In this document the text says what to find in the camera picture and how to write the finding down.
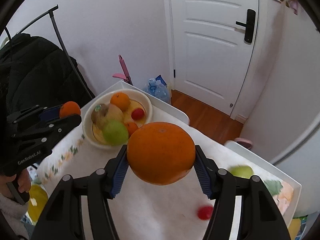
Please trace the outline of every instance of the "floral tablecloth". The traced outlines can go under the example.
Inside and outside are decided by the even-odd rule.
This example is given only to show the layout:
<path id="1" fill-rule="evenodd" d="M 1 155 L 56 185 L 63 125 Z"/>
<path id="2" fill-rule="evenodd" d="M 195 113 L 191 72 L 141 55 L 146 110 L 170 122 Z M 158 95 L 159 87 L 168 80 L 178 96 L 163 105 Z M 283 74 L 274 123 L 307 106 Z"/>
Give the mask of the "floral tablecloth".
<path id="1" fill-rule="evenodd" d="M 161 109 L 153 107 L 153 113 L 153 122 L 171 122 L 182 127 L 195 144 L 201 146 L 206 156 L 215 160 L 219 168 L 228 169 L 235 165 L 252 167 L 254 173 L 265 182 L 281 213 L 285 213 L 293 195 L 293 188 L 288 183 Z M 116 157 L 120 148 L 121 146 L 115 147 L 108 152 L 93 147 L 84 138 L 80 125 L 43 160 L 37 170 L 36 180 L 50 195 L 65 174 L 74 178 L 88 176 L 104 167 L 110 158 Z M 122 240 L 200 240 L 208 221 L 198 219 L 196 210 L 207 203 L 214 204 L 214 201 L 208 200 L 202 193 L 194 169 L 174 184 L 155 186 L 137 178 L 129 168 L 121 192 L 114 200 L 109 201 L 109 206 Z M 240 210 L 241 197 L 237 196 L 230 240 L 237 237 Z"/>

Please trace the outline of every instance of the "small orange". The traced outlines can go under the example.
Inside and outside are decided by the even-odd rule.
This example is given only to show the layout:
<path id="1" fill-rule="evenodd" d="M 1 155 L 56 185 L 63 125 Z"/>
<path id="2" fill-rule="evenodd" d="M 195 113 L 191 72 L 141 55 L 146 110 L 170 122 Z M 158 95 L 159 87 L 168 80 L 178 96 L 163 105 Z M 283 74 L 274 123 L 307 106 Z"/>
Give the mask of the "small orange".
<path id="1" fill-rule="evenodd" d="M 124 123 L 124 126 L 129 132 L 129 137 L 139 128 L 135 122 L 126 122 Z"/>
<path id="2" fill-rule="evenodd" d="M 168 185 L 186 176 L 196 158 L 195 144 L 182 128 L 167 122 L 148 123 L 136 130 L 127 145 L 132 171 L 143 181 Z"/>
<path id="3" fill-rule="evenodd" d="M 119 107 L 124 112 L 130 105 L 130 98 L 125 93 L 118 92 L 112 96 L 110 103 Z"/>
<path id="4" fill-rule="evenodd" d="M 59 117 L 63 118 L 63 117 L 66 117 L 66 116 L 72 115 L 72 114 L 81 115 L 81 110 L 80 110 L 79 105 L 73 101 L 69 101 L 69 102 L 64 103 L 60 108 Z"/>

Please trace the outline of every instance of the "human hand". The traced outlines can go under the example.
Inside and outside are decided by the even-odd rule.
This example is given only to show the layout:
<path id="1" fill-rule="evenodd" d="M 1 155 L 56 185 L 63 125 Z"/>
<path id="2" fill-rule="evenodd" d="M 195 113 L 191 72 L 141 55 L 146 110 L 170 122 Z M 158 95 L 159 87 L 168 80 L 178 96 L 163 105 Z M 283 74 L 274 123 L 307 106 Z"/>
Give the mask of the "human hand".
<path id="1" fill-rule="evenodd" d="M 7 177 L 0 175 L 0 193 L 4 195 L 7 198 L 13 198 L 12 193 L 10 192 L 9 188 L 7 187 L 7 182 L 13 182 L 15 180 L 17 175 L 14 175 L 12 177 Z M 31 188 L 31 181 L 29 178 L 29 172 L 27 169 L 24 169 L 20 176 L 18 177 L 18 185 L 19 185 L 19 192 L 28 192 Z"/>

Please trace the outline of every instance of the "bowl rim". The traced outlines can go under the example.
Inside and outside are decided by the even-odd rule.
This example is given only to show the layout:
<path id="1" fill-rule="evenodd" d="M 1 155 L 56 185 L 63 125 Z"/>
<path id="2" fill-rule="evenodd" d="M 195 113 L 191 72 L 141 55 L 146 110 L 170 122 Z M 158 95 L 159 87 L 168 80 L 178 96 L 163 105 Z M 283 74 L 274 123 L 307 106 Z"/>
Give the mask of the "bowl rim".
<path id="1" fill-rule="evenodd" d="M 121 145 L 117 145 L 117 146 L 111 146 L 111 145 L 104 145 L 104 144 L 100 144 L 98 143 L 97 141 L 93 141 L 88 135 L 87 135 L 87 132 L 86 132 L 86 129 L 85 129 L 85 121 L 87 120 L 87 118 L 91 118 L 90 114 L 91 111 L 93 110 L 94 106 L 95 106 L 95 103 L 100 100 L 101 98 L 103 97 L 106 97 L 106 96 L 109 96 L 110 94 L 115 94 L 115 93 L 118 93 L 118 92 L 124 92 L 125 91 L 132 91 L 134 93 L 137 93 L 137 94 L 140 94 L 140 95 L 143 95 L 143 97 L 147 100 L 148 102 L 148 105 L 149 105 L 149 113 L 148 113 L 148 116 L 147 116 L 147 119 L 146 119 L 146 122 L 145 123 L 149 123 L 152 119 L 152 115 L 153 115 L 153 108 L 152 108 L 152 103 L 150 101 L 150 99 L 144 94 L 142 93 L 141 91 L 139 90 L 134 90 L 134 89 L 118 89 L 118 90 L 114 90 L 112 92 L 109 92 L 109 93 L 106 93 L 100 97 L 97 97 L 96 100 L 89 106 L 87 112 L 84 114 L 84 118 L 83 118 L 83 121 L 82 121 L 82 132 L 84 134 L 84 137 L 95 147 L 99 148 L 99 149 L 103 149 L 103 150 L 112 150 L 116 147 L 119 147 Z"/>

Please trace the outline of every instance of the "white table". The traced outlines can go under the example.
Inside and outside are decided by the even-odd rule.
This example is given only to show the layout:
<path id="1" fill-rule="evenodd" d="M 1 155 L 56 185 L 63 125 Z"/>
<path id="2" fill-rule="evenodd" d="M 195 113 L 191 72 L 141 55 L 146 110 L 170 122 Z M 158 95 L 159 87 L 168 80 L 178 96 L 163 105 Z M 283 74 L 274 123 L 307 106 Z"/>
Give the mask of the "white table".
<path id="1" fill-rule="evenodd" d="M 99 96 L 121 88 L 137 89 L 119 81 Z M 252 167 L 255 174 L 263 180 L 274 179 L 289 183 L 295 193 L 300 194 L 301 186 L 275 167 L 262 162 L 256 156 L 239 153 L 211 140 L 198 130 L 189 127 L 189 118 L 180 110 L 148 95 L 153 104 L 153 122 L 171 122 L 182 127 L 199 144 L 208 158 L 215 160 L 219 168 L 245 164 Z M 94 102 L 92 100 L 81 109 L 84 116 L 86 110 Z M 49 194 L 65 174 L 74 178 L 88 176 L 103 167 L 110 158 L 114 158 L 119 148 L 106 152 L 94 148 L 82 138 L 82 127 L 75 128 L 56 147 L 38 169 L 38 176 Z M 294 214 L 298 199 L 292 199 L 284 220 L 288 226 Z M 120 239 L 163 239 L 163 240 L 195 240 L 202 239 L 208 221 L 201 221 L 196 216 L 200 205 L 213 203 L 202 193 L 194 169 L 180 181 L 168 186 L 155 186 L 138 179 L 128 169 L 121 192 L 114 200 L 109 201 Z M 83 201 L 84 231 L 86 240 L 92 239 L 86 202 Z M 236 199 L 235 215 L 230 240 L 236 239 L 241 210 L 241 197 Z"/>

